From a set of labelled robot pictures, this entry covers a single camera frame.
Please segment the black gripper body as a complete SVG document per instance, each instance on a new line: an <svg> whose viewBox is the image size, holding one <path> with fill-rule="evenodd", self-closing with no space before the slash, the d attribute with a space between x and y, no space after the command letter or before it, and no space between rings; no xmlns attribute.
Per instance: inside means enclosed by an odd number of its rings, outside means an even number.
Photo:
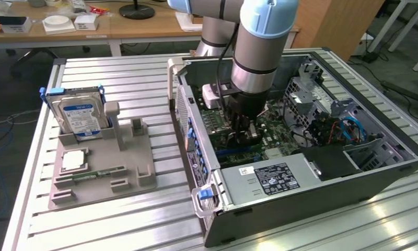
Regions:
<svg viewBox="0 0 418 251"><path fill-rule="evenodd" d="M229 96L228 116L232 123L243 120L256 121L263 112L268 98L268 91L253 94L239 92Z"/></svg>

